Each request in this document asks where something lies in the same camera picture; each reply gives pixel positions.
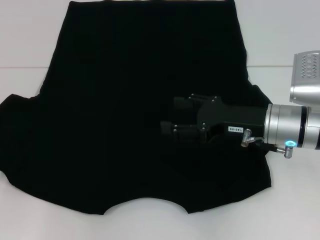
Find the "black t-shirt with white print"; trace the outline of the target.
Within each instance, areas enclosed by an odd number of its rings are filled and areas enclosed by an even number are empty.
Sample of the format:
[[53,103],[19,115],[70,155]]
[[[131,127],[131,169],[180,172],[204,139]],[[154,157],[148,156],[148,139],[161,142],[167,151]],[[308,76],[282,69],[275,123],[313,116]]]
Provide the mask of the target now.
[[174,142],[194,124],[191,94],[266,107],[249,82],[234,0],[70,2],[35,97],[0,104],[0,171],[17,189],[86,214],[140,198],[196,213],[271,187],[266,152],[219,134]]

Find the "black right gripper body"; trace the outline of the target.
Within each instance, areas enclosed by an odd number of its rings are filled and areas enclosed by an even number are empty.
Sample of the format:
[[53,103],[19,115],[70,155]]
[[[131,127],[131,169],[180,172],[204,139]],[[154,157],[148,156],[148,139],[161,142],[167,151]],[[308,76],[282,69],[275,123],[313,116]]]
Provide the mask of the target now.
[[256,106],[239,106],[223,103],[210,97],[201,103],[196,122],[201,139],[211,143],[216,136],[236,136],[242,145],[265,141],[265,118],[267,109]]

